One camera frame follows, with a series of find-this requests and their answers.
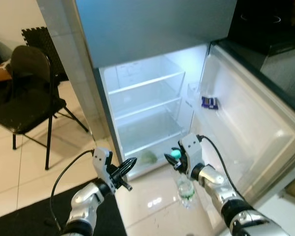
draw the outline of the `tiled floor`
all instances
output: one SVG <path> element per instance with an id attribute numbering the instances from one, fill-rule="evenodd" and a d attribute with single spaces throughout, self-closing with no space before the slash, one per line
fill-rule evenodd
<path id="1" fill-rule="evenodd" d="M 69 82 L 59 86 L 68 108 L 86 123 Z M 47 122 L 28 135 L 47 139 Z M 53 184 L 64 167 L 79 153 L 97 146 L 110 148 L 107 140 L 93 141 L 75 121 L 59 117 L 53 121 L 50 170 L 44 170 L 46 149 L 26 137 L 17 137 L 0 127 L 0 216 L 50 196 Z M 59 182 L 56 193 L 96 177 L 91 155 L 83 156 Z M 207 213 L 199 203 L 186 210 L 179 202 L 169 166 L 159 168 L 130 182 L 133 190 L 116 192 L 118 207 L 129 236 L 172 235 L 211 236 Z"/>
<path id="2" fill-rule="evenodd" d="M 86 124 L 70 83 L 61 83 L 59 93 L 66 100 L 67 107 Z M 45 143 L 47 126 L 45 121 L 28 135 Z M 109 147 L 106 140 L 97 142 Z M 75 121 L 59 116 L 53 120 L 48 171 L 44 170 L 46 148 L 23 136 L 17 136 L 17 147 L 17 150 L 12 149 L 11 133 L 0 127 L 0 216 L 49 197 L 64 167 L 82 151 L 96 147 L 96 143 Z M 90 154 L 81 157 L 63 176 L 56 192 L 95 178 L 90 159 Z"/>

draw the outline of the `refrigerator door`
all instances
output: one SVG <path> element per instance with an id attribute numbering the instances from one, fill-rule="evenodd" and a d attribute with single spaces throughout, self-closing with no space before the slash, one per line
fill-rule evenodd
<path id="1" fill-rule="evenodd" d="M 202 96 L 216 97 L 218 110 L 202 107 Z M 295 165 L 295 113 L 217 45 L 211 46 L 198 92 L 190 101 L 195 111 L 191 131 L 212 139 L 249 203 L 265 201 Z M 212 146 L 203 141 L 202 147 L 206 164 L 223 171 Z M 197 191 L 218 232 L 221 218 L 204 190 Z"/>

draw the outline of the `plastic water bottle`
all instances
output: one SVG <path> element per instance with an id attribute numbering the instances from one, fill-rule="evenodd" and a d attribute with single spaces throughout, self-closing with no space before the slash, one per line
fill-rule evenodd
<path id="1" fill-rule="evenodd" d="M 181 153 L 179 150 L 173 150 L 171 156 L 179 160 Z M 195 188 L 192 181 L 190 181 L 185 174 L 174 171 L 174 178 L 178 188 L 178 195 L 182 205 L 190 209 L 197 204 L 197 196 L 195 196 Z"/>

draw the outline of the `white wall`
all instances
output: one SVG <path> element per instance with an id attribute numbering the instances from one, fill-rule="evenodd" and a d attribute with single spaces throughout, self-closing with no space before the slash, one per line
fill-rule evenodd
<path id="1" fill-rule="evenodd" d="M 0 0 L 0 54 L 8 59 L 13 49 L 25 44 L 22 29 L 45 27 L 36 0 Z"/>

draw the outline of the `green bottle cap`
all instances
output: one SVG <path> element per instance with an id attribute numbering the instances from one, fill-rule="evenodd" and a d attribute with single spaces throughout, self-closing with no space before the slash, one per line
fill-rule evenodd
<path id="1" fill-rule="evenodd" d="M 181 153 L 179 150 L 172 150 L 171 156 L 177 160 L 177 159 L 181 158 Z"/>

